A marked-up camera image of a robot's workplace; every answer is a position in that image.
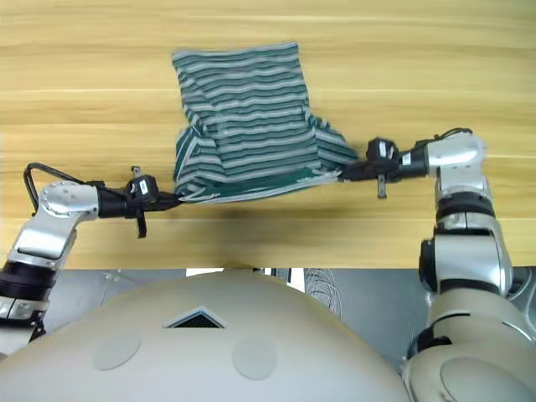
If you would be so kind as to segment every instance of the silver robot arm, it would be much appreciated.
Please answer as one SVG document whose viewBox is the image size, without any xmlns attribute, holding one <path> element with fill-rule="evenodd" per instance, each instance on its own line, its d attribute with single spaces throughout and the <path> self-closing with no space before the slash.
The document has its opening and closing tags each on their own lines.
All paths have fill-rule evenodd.
<svg viewBox="0 0 536 402">
<path fill-rule="evenodd" d="M 37 196 L 31 169 L 59 178 Z M 180 204 L 178 197 L 161 193 L 153 176 L 133 167 L 125 188 L 107 188 L 103 182 L 81 182 L 40 163 L 28 165 L 24 181 L 36 212 L 8 253 L 0 271 L 0 358 L 24 348 L 44 335 L 43 318 L 56 276 L 76 240 L 78 224 L 97 218 L 137 219 L 138 237 L 145 237 L 145 211 Z"/>
<path fill-rule="evenodd" d="M 436 296 L 408 351 L 413 401 L 536 400 L 536 348 L 505 299 L 513 269 L 482 174 L 485 155 L 482 140 L 459 131 L 399 157 L 402 173 L 436 177 L 436 225 L 419 268 Z"/>
</svg>

